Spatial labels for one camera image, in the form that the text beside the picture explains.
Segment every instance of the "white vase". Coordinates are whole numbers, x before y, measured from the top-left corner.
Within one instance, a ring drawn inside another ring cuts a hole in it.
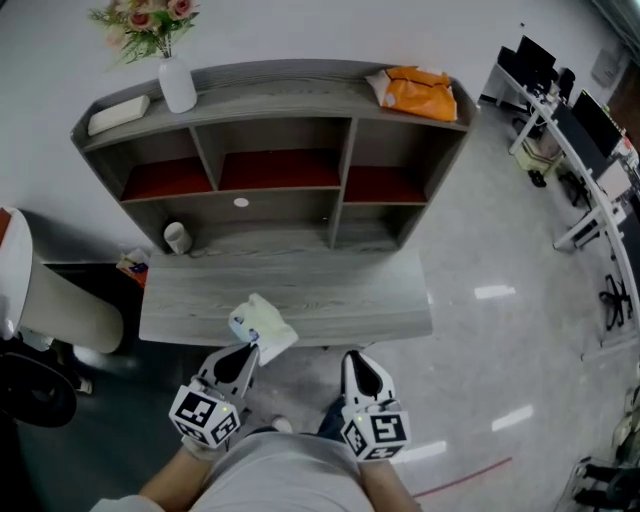
[[[191,72],[178,57],[162,59],[158,78],[162,94],[171,112],[180,114],[194,107],[198,96],[193,86]]]

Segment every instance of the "plastic bag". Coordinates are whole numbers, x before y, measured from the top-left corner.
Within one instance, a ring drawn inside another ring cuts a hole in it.
[[[140,288],[147,284],[149,257],[142,249],[136,249],[127,255],[122,254],[116,268],[132,278]]]
[[[436,75],[417,66],[391,68],[366,77],[381,107],[439,121],[458,118],[456,100],[446,73]]]

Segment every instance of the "desk leg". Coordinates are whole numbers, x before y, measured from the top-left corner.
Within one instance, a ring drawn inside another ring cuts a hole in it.
[[[580,238],[579,240],[576,240],[573,245],[576,246],[576,249],[580,249],[580,247],[582,247],[583,245],[586,245],[587,242],[593,240],[599,233],[604,231],[606,227],[607,227],[607,223],[604,222],[603,219],[599,219],[598,225],[592,230],[590,230],[588,233],[586,233],[582,238]]]
[[[634,329],[633,331],[626,332],[614,338],[605,339],[601,343],[602,348],[585,352],[580,356],[580,359],[582,359],[583,361],[593,361],[594,359],[598,359],[599,357],[609,354],[615,354],[620,350],[634,347],[637,343],[638,331]]]
[[[500,86],[500,90],[498,91],[498,96],[496,97],[496,107],[502,105],[502,102],[504,101],[504,95],[507,93],[508,89],[509,84],[506,81],[503,81],[502,85]]]
[[[562,163],[563,160],[564,160],[564,151],[560,151],[560,154],[555,158],[555,160],[552,162],[549,168],[542,173],[542,175],[543,176],[553,175],[553,173],[556,172],[556,169]]]
[[[522,144],[522,141],[524,140],[524,138],[527,135],[529,135],[531,128],[533,128],[533,126],[536,124],[536,121],[538,120],[539,117],[540,117],[540,114],[536,110],[533,113],[533,115],[529,118],[529,121],[527,121],[527,124],[524,126],[524,128],[520,132],[520,135],[518,135],[518,138],[516,139],[516,141],[509,148],[510,155],[513,155],[516,151],[518,151],[520,144]]]
[[[580,231],[586,228],[595,218],[600,214],[600,206],[596,206],[593,210],[591,210],[585,217],[578,222],[575,226],[573,226],[569,231],[567,231],[564,235],[558,238],[555,242],[553,242],[554,249],[560,249],[564,244],[566,244],[569,240],[571,240],[574,236],[576,236]]]

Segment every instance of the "red shelf backing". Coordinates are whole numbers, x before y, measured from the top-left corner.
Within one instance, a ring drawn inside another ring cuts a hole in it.
[[[199,158],[183,158],[134,167],[121,201],[211,192]]]
[[[338,156],[325,149],[230,153],[220,190],[339,188]]]
[[[424,203],[427,199],[408,169],[360,167],[349,169],[346,203]]]

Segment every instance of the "tiled floor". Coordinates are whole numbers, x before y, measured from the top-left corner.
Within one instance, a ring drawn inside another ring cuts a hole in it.
[[[531,185],[507,153],[510,118],[484,108],[407,249],[421,254],[433,334],[366,351],[411,415],[414,460],[398,465],[410,491],[463,480],[418,498],[432,512],[553,510],[578,459],[609,457],[635,379],[637,351],[580,360],[602,335],[597,292],[614,267],[603,238],[574,254],[552,248],[583,212],[555,180]],[[317,428],[338,393],[343,353],[291,349],[260,369],[247,428],[276,414],[297,430]],[[166,413],[204,354],[139,341],[108,359],[78,352],[95,397],[82,398],[62,429],[21,428],[44,508],[81,511],[135,492],[178,446]]]

